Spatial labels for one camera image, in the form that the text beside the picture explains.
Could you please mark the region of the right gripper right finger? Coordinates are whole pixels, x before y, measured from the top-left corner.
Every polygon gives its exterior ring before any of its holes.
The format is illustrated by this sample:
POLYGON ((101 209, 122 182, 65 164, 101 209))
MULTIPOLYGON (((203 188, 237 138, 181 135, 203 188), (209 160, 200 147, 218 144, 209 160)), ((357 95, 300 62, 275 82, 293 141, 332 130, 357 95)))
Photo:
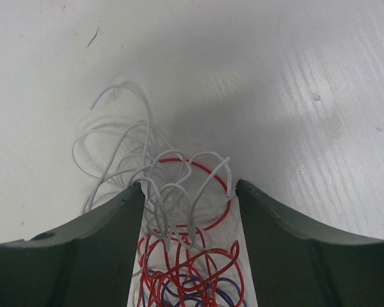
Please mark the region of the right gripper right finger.
POLYGON ((384 240, 328 226, 236 185, 259 306, 384 306, 384 240))

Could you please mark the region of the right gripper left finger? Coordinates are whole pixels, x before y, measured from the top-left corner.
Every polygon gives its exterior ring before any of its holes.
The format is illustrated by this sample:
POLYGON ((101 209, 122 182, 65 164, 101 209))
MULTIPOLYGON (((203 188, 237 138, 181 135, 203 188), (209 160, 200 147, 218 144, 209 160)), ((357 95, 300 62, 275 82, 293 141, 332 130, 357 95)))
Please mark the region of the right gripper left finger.
POLYGON ((0 306, 125 306, 144 201, 135 183, 66 224, 0 244, 0 306))

